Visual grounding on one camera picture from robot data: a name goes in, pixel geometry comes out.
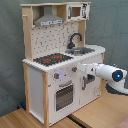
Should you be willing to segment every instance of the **tabletop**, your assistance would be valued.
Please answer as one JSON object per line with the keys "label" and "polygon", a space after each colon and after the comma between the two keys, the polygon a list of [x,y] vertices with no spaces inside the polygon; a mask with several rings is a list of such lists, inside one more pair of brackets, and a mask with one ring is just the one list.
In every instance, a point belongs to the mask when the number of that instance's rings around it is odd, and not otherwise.
{"label": "tabletop", "polygon": [[102,81],[100,98],[71,114],[71,117],[87,128],[115,128],[128,118],[128,97],[110,94]]}
{"label": "tabletop", "polygon": [[[0,118],[0,128],[44,128],[37,119],[23,109],[14,111]],[[69,118],[52,125],[50,128],[80,128]]]}

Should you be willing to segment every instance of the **cabinet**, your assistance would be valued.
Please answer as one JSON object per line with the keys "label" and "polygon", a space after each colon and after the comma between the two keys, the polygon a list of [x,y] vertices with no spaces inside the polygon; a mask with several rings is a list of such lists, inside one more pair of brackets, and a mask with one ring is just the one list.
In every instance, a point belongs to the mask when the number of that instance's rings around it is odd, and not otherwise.
{"label": "cabinet", "polygon": [[67,21],[82,20],[89,18],[90,3],[84,4],[68,4],[67,5]]}
{"label": "cabinet", "polygon": [[[82,61],[83,64],[102,63],[102,54]],[[84,106],[99,97],[100,78],[81,72],[80,106]]]}

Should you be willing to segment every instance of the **oven handle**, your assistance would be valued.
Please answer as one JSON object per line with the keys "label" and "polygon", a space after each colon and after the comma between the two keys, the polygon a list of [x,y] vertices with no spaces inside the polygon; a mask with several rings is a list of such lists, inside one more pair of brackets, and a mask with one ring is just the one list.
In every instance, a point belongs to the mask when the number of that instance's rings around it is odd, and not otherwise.
{"label": "oven handle", "polygon": [[66,87],[72,83],[72,80],[68,81],[66,84],[61,84],[59,87]]}
{"label": "oven handle", "polygon": [[85,78],[85,76],[83,76],[83,81],[84,81],[84,86],[82,86],[82,90],[85,90],[85,88],[86,88],[86,78]]}
{"label": "oven handle", "polygon": [[71,19],[71,17],[72,17],[72,7],[71,6],[69,6],[69,11],[70,11],[70,16],[68,16],[68,19]]}

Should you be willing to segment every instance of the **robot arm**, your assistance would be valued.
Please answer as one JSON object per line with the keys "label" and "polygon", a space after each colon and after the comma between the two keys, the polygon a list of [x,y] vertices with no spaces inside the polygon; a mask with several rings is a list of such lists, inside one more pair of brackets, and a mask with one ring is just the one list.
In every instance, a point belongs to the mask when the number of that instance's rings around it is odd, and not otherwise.
{"label": "robot arm", "polygon": [[115,93],[128,95],[128,89],[124,88],[127,71],[104,64],[78,64],[77,69],[90,75],[107,80],[107,88],[114,89]]}

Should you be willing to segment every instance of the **oven door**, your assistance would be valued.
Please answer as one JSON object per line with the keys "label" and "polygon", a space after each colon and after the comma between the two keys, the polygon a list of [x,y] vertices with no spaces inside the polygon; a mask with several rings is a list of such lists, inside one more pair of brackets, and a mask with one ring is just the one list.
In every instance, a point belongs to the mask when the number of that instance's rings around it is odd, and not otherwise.
{"label": "oven door", "polygon": [[49,88],[49,123],[56,123],[79,108],[80,83],[68,78]]}

